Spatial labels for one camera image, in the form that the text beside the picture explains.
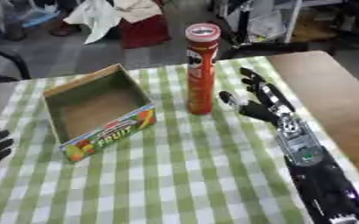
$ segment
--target white cloth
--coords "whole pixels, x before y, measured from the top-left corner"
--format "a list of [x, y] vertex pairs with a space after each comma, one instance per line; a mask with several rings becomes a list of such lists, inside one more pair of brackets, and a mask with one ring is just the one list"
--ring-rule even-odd
[[114, 0], [114, 5], [117, 15], [131, 24], [162, 14], [152, 0]]
[[64, 21], [88, 26], [91, 34], [84, 44], [90, 44], [103, 38], [121, 18], [133, 24], [162, 14], [152, 0], [114, 0], [114, 4], [113, 7], [106, 0], [86, 0]]
[[84, 44], [103, 38], [120, 20], [114, 7], [106, 0], [86, 0], [64, 19], [69, 24], [84, 24], [91, 29], [91, 34]]

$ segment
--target floor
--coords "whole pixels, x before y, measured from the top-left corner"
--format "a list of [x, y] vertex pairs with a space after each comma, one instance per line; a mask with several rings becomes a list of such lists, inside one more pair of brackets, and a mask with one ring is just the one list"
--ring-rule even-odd
[[[109, 39], [83, 45], [88, 31], [58, 38], [43, 28], [35, 28], [29, 30], [28, 38], [21, 42], [0, 39], [0, 46], [20, 53], [33, 78], [86, 74], [116, 63], [122, 63], [129, 70], [186, 63], [184, 30], [190, 24], [208, 21], [211, 15], [206, 11], [208, 0], [174, 2], [165, 6], [172, 40], [162, 45], [124, 50], [118, 40]], [[228, 47], [222, 43], [221, 51]], [[323, 46], [314, 45], [313, 49], [322, 50]], [[341, 50], [335, 57], [359, 80], [359, 48]], [[18, 77], [15, 68], [3, 59], [0, 59], [0, 73]]]

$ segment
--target fruit illustration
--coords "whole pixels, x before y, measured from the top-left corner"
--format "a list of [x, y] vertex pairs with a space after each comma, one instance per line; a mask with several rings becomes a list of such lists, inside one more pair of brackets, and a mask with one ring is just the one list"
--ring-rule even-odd
[[67, 157], [74, 162], [80, 161], [84, 157], [84, 152], [76, 145], [69, 144], [65, 147]]
[[89, 142], [88, 139], [83, 139], [83, 140], [80, 140], [76, 146], [79, 147], [79, 149], [82, 149], [84, 146], [88, 145], [88, 144], [91, 144], [91, 142]]
[[139, 113], [137, 115], [137, 119], [139, 121], [143, 121], [143, 123], [140, 125], [140, 127], [138, 129], [140, 130], [140, 129], [143, 129], [145, 126], [147, 126], [147, 124], [150, 123], [150, 120], [152, 118], [153, 118], [153, 110], [152, 109], [145, 110], [145, 111]]
[[81, 148], [81, 150], [84, 151], [85, 153], [91, 154], [94, 152], [94, 145], [89, 143], [85, 145], [83, 148]]

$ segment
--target table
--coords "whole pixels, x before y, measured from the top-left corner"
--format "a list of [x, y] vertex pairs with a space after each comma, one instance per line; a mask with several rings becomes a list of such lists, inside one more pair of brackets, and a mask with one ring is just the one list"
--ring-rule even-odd
[[[269, 60], [292, 89], [298, 95], [301, 93], [300, 99], [310, 104], [312, 113], [317, 111], [313, 107], [319, 102], [329, 110], [329, 100], [334, 95], [349, 98], [349, 94], [338, 91], [339, 77], [328, 75], [345, 76], [342, 84], [353, 87], [342, 85], [343, 90], [357, 91], [356, 96], [359, 95], [359, 83], [351, 83], [354, 79], [324, 53], [274, 56]], [[289, 100], [293, 100], [299, 113], [310, 117], [264, 58], [220, 62], [216, 88], [238, 89], [246, 94], [236, 76], [240, 65], [252, 66], [259, 73], [268, 72]], [[304, 75], [304, 71], [313, 76], [297, 78], [297, 73]], [[155, 127], [120, 142], [114, 150], [75, 165], [64, 163], [60, 153], [55, 152], [55, 140], [42, 105], [29, 104], [39, 102], [39, 94], [34, 93], [46, 85], [72, 77], [18, 85], [11, 102], [23, 108], [7, 108], [2, 116], [12, 114], [11, 122], [0, 120], [11, 127], [16, 137], [22, 137], [17, 138], [18, 153], [0, 165], [0, 222], [303, 222], [306, 212], [268, 126], [249, 118], [239, 120], [229, 108], [217, 104], [210, 116], [190, 116], [184, 107], [183, 66], [132, 71], [131, 75], [155, 101], [158, 111]], [[312, 97], [314, 87], [324, 87], [322, 79], [334, 81], [327, 85], [327, 89], [332, 89], [329, 99], [325, 96], [329, 91], [319, 89], [316, 98]], [[342, 117], [349, 111], [344, 107], [346, 101], [332, 101]], [[320, 112], [323, 117], [328, 114], [325, 110]], [[332, 117], [336, 114], [329, 113], [327, 123], [332, 123], [333, 130], [336, 127], [330, 121]], [[346, 117], [341, 119], [341, 123], [346, 121], [349, 121]], [[316, 135], [336, 159], [344, 163], [346, 174], [359, 183], [354, 167], [320, 126], [313, 121], [309, 124], [320, 132]]]
[[[324, 52], [268, 59], [359, 169], [359, 81]], [[14, 87], [15, 83], [0, 84], [0, 112]]]

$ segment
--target can lid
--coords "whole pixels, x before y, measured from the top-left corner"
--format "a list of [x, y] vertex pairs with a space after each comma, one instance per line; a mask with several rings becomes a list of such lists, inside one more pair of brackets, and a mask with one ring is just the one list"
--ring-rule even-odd
[[215, 24], [193, 24], [187, 27], [186, 35], [194, 42], [210, 42], [221, 36], [221, 29]]

